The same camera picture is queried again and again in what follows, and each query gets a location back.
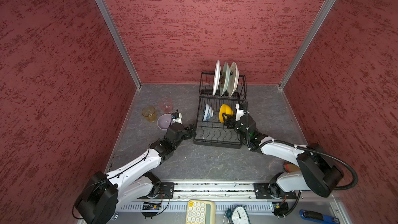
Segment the amber drinking glass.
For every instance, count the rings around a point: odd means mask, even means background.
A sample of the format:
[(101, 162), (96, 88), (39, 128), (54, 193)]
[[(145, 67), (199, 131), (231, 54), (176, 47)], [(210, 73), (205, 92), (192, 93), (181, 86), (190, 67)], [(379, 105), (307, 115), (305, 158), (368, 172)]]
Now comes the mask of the amber drinking glass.
[(142, 109), (142, 116), (148, 122), (155, 122), (157, 120), (156, 109), (153, 105), (146, 106)]

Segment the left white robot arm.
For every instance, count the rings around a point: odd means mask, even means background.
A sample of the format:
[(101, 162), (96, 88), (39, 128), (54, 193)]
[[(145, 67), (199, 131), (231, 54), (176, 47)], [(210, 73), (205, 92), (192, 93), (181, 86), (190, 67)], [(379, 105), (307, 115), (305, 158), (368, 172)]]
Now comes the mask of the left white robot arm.
[(77, 197), (72, 212), (87, 224), (106, 224), (117, 208), (132, 200), (157, 195), (160, 180), (151, 173), (171, 158), (184, 140), (196, 136), (196, 125), (171, 124), (162, 139), (150, 144), (139, 157), (107, 174), (98, 171)]

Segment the pink drinking glass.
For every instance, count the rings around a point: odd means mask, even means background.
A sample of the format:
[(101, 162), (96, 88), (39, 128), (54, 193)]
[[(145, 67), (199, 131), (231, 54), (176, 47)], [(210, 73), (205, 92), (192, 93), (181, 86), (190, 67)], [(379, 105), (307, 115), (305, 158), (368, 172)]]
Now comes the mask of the pink drinking glass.
[(165, 114), (173, 111), (173, 100), (169, 97), (164, 97), (159, 101), (159, 106)]

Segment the lavender white bowl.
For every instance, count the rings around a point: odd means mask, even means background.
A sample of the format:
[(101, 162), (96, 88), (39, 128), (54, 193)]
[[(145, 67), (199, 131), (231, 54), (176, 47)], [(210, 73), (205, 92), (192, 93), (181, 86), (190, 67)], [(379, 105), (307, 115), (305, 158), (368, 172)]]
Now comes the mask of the lavender white bowl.
[(171, 114), (163, 114), (157, 120), (157, 126), (161, 130), (167, 130), (171, 124), (172, 115)]

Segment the white plate blue rim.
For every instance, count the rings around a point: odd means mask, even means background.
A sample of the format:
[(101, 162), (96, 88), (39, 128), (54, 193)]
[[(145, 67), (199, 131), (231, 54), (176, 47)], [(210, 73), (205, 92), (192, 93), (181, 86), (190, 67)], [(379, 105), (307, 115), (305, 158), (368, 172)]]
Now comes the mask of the white plate blue rim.
[(214, 83), (213, 83), (213, 88), (212, 88), (212, 95), (213, 96), (216, 95), (217, 90), (219, 88), (220, 75), (221, 75), (220, 60), (217, 60), (215, 73), (214, 73)]

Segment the yellow bowl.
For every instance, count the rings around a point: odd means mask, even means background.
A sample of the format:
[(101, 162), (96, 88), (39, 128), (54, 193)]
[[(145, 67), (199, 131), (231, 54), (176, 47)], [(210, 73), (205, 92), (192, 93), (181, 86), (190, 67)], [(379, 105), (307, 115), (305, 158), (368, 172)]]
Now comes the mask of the yellow bowl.
[(233, 112), (233, 110), (231, 109), (230, 106), (228, 106), (226, 104), (223, 104), (220, 107), (220, 111), (219, 111), (219, 120), (220, 120), (221, 123), (224, 123), (223, 114), (226, 114), (228, 116), (233, 116), (234, 112)]

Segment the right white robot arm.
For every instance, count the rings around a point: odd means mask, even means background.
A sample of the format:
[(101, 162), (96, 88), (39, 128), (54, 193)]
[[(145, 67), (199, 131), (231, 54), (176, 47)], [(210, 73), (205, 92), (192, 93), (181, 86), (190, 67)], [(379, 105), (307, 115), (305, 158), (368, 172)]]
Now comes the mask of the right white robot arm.
[(221, 118), (250, 151), (274, 156), (298, 167), (296, 172), (280, 172), (270, 180), (267, 191), (273, 198), (280, 199), (290, 191), (312, 191), (326, 198), (344, 177), (336, 160), (328, 157), (318, 144), (294, 145), (276, 140), (259, 132), (250, 115), (243, 115), (238, 121), (228, 114), (222, 114)]

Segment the blue floral white bowl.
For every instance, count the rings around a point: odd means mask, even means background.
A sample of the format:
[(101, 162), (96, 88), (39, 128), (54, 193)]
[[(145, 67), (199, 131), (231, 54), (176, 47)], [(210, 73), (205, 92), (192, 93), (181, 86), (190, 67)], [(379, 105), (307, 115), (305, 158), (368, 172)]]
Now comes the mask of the blue floral white bowl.
[(209, 121), (214, 115), (214, 110), (209, 104), (206, 104), (203, 111), (203, 121)]

